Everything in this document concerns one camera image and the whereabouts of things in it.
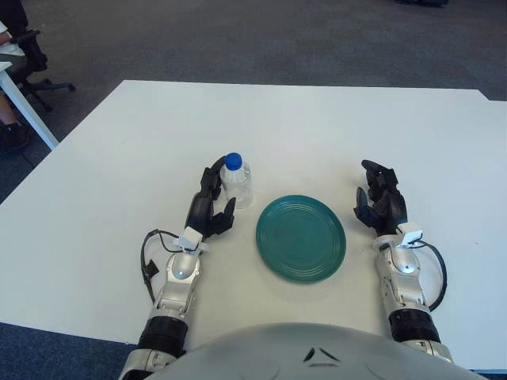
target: teal ceramic plate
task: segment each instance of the teal ceramic plate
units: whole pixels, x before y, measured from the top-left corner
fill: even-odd
[[[337,216],[308,196],[271,202],[257,222],[256,235],[268,267],[297,283],[328,278],[345,257],[345,232]]]

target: chair base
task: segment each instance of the chair base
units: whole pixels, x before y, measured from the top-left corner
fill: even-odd
[[[51,112],[53,107],[48,103],[42,100],[41,97],[37,94],[37,91],[48,91],[51,89],[69,89],[69,91],[75,91],[76,88],[71,83],[53,83],[49,79],[44,79],[37,83],[30,83],[27,80],[21,81],[20,91],[23,95],[30,94],[32,95],[46,110],[46,112]]]

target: robotic arm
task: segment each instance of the robotic arm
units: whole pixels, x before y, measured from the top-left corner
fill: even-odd
[[[364,190],[358,188],[354,212],[378,236],[373,246],[379,251],[376,266],[391,335],[397,342],[451,362],[451,354],[440,342],[431,318],[433,307],[428,305],[419,283],[421,266],[414,249],[428,245],[421,243],[422,230],[407,222],[395,171],[368,160],[361,164],[366,169],[368,196],[373,204],[368,205]]]
[[[219,171],[225,157],[221,157],[211,168],[204,170],[200,180],[200,191],[193,197],[185,230],[180,237],[173,235],[174,251],[166,265],[166,284],[154,300],[146,326],[139,338],[137,349],[132,351],[121,371],[119,380],[140,380],[171,364],[185,352],[183,345],[189,329],[187,313],[193,300],[197,280],[201,276],[199,255],[208,252],[204,240],[213,234],[221,234],[232,227],[235,198],[229,200],[224,212],[213,215],[213,201],[220,195]],[[160,231],[151,231],[145,241]],[[151,261],[144,264],[144,244],[141,253],[142,272],[150,295],[150,278],[158,272]]]

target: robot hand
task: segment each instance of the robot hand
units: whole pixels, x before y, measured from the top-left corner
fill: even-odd
[[[428,306],[422,292],[419,283],[421,265],[414,254],[414,249],[434,247],[421,241],[422,230],[415,223],[407,222],[405,200],[396,188],[395,171],[373,161],[364,160],[361,165],[366,169],[368,196],[373,204],[368,205],[366,193],[358,188],[354,212],[363,224],[373,227],[378,236],[373,246],[379,251],[376,266],[381,277],[380,293],[391,335],[400,343],[452,361],[433,324],[430,313],[433,307]],[[437,257],[443,264],[439,253]],[[447,286],[444,264],[442,272],[444,285],[438,303]]]

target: office chair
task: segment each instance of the office chair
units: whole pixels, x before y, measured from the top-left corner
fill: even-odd
[[[10,77],[17,85],[21,85],[20,91],[23,95],[31,94],[48,112],[52,107],[43,101],[37,91],[49,89],[64,89],[70,91],[76,88],[70,83],[53,84],[49,79],[41,82],[30,83],[28,77],[37,71],[44,71],[48,68],[46,62],[48,57],[40,50],[36,36],[40,34],[38,30],[28,30],[29,22],[26,17],[25,9],[21,0],[1,0],[0,1],[0,20],[9,29],[12,35],[11,42],[19,44],[19,47],[25,52],[27,63],[16,72],[10,72]]]

